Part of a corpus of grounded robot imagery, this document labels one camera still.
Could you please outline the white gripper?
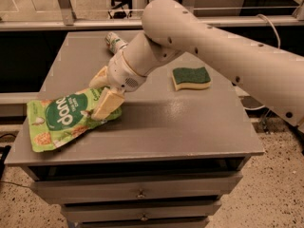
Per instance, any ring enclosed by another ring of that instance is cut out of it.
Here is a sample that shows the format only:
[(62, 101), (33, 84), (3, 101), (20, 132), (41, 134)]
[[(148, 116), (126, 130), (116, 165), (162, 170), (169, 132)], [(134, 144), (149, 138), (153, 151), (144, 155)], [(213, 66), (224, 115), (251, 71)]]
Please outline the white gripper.
[[(146, 78), (137, 74), (124, 58), (124, 52), (119, 50), (109, 61), (108, 66), (101, 70), (89, 82), (90, 88), (100, 88), (110, 85), (121, 91), (133, 92), (137, 90)], [(94, 121), (106, 119), (124, 102), (122, 92), (105, 87), (94, 108), (91, 118)]]

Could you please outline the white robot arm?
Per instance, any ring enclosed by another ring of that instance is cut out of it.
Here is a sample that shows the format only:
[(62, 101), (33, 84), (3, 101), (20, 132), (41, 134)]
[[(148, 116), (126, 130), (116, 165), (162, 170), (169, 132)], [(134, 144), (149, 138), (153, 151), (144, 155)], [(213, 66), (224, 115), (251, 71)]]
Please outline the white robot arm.
[(112, 102), (101, 99), (95, 118), (119, 107), (125, 92), (184, 52), (200, 58), (287, 123), (303, 128), (304, 58), (279, 48), (210, 27), (173, 0), (154, 0), (142, 14), (142, 31), (115, 53), (89, 86), (109, 86)]

